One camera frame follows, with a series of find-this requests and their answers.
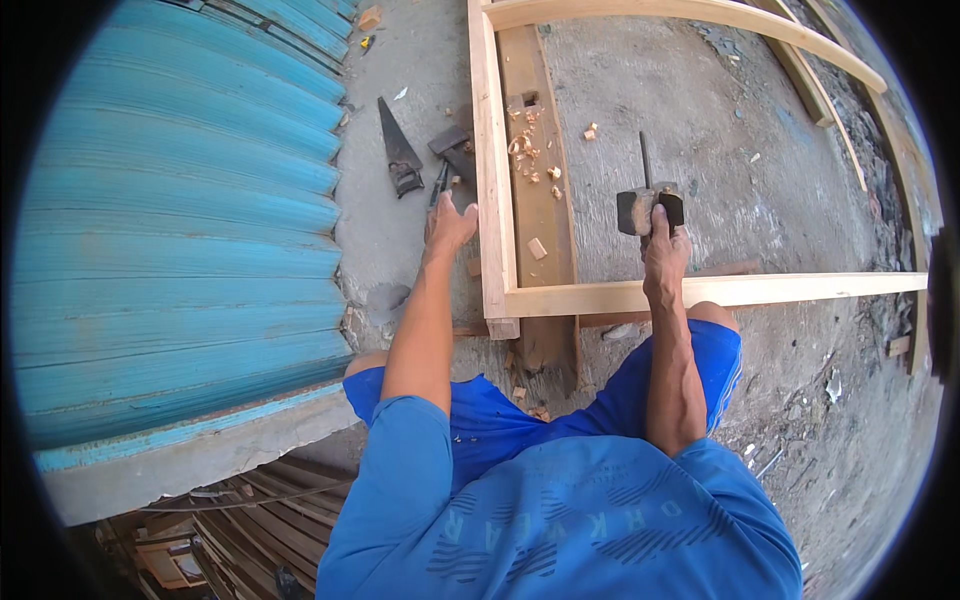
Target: blue t-shirt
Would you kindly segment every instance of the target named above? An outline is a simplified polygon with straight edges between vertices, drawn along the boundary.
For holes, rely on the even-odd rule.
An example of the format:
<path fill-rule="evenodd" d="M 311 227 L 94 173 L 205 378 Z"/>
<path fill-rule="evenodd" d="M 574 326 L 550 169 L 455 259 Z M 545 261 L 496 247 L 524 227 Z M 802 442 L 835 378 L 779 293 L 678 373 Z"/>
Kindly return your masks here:
<path fill-rule="evenodd" d="M 711 440 L 671 460 L 643 440 L 562 438 L 450 498 L 452 469 L 443 411 L 414 396 L 380 402 L 317 597 L 801 595 L 777 509 Z"/>

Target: gray ground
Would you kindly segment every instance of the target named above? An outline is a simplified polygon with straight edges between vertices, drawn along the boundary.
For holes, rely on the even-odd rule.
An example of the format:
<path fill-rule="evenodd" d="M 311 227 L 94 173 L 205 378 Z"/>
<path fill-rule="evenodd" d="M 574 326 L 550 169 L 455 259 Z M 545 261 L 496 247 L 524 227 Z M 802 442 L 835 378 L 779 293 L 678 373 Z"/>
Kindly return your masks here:
<path fill-rule="evenodd" d="M 343 178 L 336 193 L 344 210 L 336 229 L 344 249 L 342 284 L 355 307 L 347 335 L 357 349 L 389 347 L 396 322 L 380 324 L 382 311 L 367 307 L 382 302 L 392 286 L 413 285 L 428 191 L 440 166 L 426 142 L 451 124 L 444 110 L 469 99 L 466 3 L 379 4 L 384 13 L 375 45 L 361 57 L 355 36 L 350 51 L 346 83 L 355 112 L 339 155 Z M 616 232 L 612 210 L 617 191 L 642 184 L 641 129 L 651 143 L 655 179 L 675 180 L 686 193 L 696 268 L 753 257 L 765 273 L 909 266 L 876 126 L 844 74 L 814 62 L 851 125 L 869 194 L 860 190 L 836 129 L 810 122 L 759 36 L 703 24 L 733 41 L 740 60 L 731 60 L 689 21 L 595 18 L 546 25 L 541 32 L 564 128 L 582 282 L 642 278 L 638 241 Z M 858 28 L 849 30 L 860 39 L 865 34 Z M 870 46 L 868 61 L 878 64 L 878 50 L 869 39 L 863 43 Z M 881 71 L 889 79 L 889 71 Z M 406 95 L 393 100 L 404 87 Z M 428 189 L 399 202 L 386 177 L 379 95 L 426 165 Z M 906 106 L 902 94 L 897 103 Z M 581 136 L 590 122 L 599 125 L 594 142 Z M 935 221 L 936 214 L 924 207 L 925 217 Z M 931 230 L 935 223 L 925 225 Z M 474 240 L 455 268 L 458 322 L 479 318 L 479 283 L 469 280 L 466 267 L 477 253 Z M 924 374 L 906 376 L 902 359 L 882 352 L 886 340 L 907 331 L 907 307 L 906 298 L 888 296 L 735 313 L 743 378 L 714 437 L 754 472 L 784 450 L 762 482 L 808 564 L 810 597 L 848 597 L 859 589 L 923 476 L 940 391 Z M 650 332 L 648 326 L 639 331 L 605 342 L 602 330 L 584 329 L 584 387 L 564 398 L 558 373 L 531 375 L 521 384 L 528 388 L 521 407 L 544 405 L 557 417 L 588 405 Z M 506 393 L 505 352 L 503 342 L 458 342 L 453 378 L 483 372 Z M 843 394 L 831 403 L 825 386 L 834 373 Z M 365 440 L 360 424 L 295 453 L 356 468 Z"/>

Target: knee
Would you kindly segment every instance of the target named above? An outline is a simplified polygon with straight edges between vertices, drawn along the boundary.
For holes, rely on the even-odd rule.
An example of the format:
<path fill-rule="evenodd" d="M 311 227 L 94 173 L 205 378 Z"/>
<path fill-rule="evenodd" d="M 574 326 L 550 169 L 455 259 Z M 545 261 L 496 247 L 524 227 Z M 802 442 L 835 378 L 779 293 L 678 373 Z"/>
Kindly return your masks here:
<path fill-rule="evenodd" d="M 366 371 L 367 369 L 384 367 L 386 364 L 387 350 L 371 350 L 369 352 L 361 352 L 360 354 L 357 354 L 356 358 L 350 361 L 349 365 L 347 365 L 347 371 L 344 373 L 344 377 L 350 377 L 351 375 L 357 374 L 360 371 Z"/>
<path fill-rule="evenodd" d="M 714 302 L 697 302 L 686 310 L 686 317 L 688 319 L 710 321 L 711 323 L 722 325 L 727 329 L 732 329 L 737 333 L 740 332 L 740 327 L 738 327 L 736 321 L 733 320 L 730 311 Z"/>

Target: corrugated metal sheet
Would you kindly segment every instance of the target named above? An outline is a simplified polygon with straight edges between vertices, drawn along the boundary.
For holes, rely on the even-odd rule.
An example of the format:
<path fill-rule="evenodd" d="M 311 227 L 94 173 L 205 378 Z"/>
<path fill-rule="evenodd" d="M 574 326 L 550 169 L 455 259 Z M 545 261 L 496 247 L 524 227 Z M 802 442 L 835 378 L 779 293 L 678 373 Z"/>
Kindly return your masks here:
<path fill-rule="evenodd" d="M 344 88 L 329 65 L 346 52 L 344 17 L 356 10 L 192 4 L 200 10 L 122 4 L 37 150 L 12 333 L 39 448 L 290 391 L 338 376 L 349 359 L 329 237 Z M 302 36 L 309 52 L 271 27 Z"/>

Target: blue painted metal edge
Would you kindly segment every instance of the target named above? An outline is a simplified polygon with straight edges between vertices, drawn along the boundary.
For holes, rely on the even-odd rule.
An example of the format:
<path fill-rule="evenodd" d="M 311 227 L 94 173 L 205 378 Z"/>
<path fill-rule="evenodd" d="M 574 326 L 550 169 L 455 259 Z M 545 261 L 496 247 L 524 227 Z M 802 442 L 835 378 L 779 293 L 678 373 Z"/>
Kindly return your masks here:
<path fill-rule="evenodd" d="M 204 435 L 215 435 L 222 429 L 263 419 L 305 402 L 312 402 L 324 396 L 337 394 L 342 392 L 343 389 L 344 386 L 339 381 L 332 384 L 329 382 L 320 383 L 287 394 L 272 396 L 209 415 L 180 420 L 169 425 L 138 431 L 129 435 L 39 450 L 34 452 L 34 463 L 38 471 L 50 472 L 127 459 L 148 450 L 187 442 Z"/>

